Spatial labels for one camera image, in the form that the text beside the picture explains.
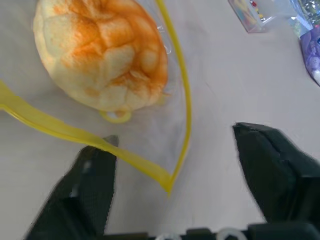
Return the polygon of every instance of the white tablecloth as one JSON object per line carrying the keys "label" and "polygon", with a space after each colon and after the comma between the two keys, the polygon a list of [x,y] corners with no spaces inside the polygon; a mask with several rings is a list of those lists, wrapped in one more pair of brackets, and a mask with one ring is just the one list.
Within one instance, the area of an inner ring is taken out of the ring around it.
{"label": "white tablecloth", "polygon": [[[216,231],[262,222],[231,127],[249,122],[279,128],[320,159],[320,87],[306,72],[289,26],[248,34],[226,0],[166,2],[191,69],[191,147],[170,198],[153,180],[118,163],[107,233]],[[17,240],[83,146],[37,132],[4,112],[0,124],[0,233]]]}

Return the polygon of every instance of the colorful packaging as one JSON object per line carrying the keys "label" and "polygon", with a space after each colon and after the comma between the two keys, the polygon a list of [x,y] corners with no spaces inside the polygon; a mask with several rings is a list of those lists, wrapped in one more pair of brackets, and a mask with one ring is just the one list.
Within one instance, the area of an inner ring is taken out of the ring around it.
{"label": "colorful packaging", "polygon": [[320,85],[320,27],[315,27],[300,37],[306,69]]}

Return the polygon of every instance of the plastic packaging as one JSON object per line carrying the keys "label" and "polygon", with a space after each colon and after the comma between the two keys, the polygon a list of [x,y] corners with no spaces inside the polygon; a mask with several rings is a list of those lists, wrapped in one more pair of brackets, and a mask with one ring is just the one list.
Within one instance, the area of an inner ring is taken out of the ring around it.
{"label": "plastic packaging", "polygon": [[[5,58],[0,64],[0,109],[46,134],[108,151],[170,192],[191,136],[187,68],[164,2],[136,1],[155,20],[167,51],[168,83],[157,104],[118,121],[68,97],[50,79],[36,49],[32,22],[37,1],[5,0],[0,2],[0,54]],[[119,147],[103,140],[109,135],[119,136]]]}
{"label": "plastic packaging", "polygon": [[279,23],[296,17],[290,0],[228,0],[248,33],[266,32]]}
{"label": "plastic packaging", "polygon": [[320,27],[315,27],[300,38],[305,67],[320,85]]}

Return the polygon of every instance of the bread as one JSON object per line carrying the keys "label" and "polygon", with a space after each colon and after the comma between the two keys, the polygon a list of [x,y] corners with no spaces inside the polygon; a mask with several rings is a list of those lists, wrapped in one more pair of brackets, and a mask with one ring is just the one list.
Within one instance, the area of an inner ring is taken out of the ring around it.
{"label": "bread", "polygon": [[150,106],[168,81],[157,25],[134,0],[40,0],[33,32],[53,81],[92,108]]}

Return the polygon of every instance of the table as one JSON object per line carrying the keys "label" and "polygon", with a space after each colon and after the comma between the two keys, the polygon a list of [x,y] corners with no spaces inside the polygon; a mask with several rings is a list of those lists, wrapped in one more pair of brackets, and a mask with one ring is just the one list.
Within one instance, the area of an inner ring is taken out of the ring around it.
{"label": "table", "polygon": [[[191,146],[172,195],[123,161],[106,232],[184,233],[263,222],[238,162],[232,125],[281,129],[320,159],[320,88],[285,23],[248,34],[229,3],[167,0],[193,95]],[[0,232],[21,239],[81,145],[37,132],[0,112]]]}

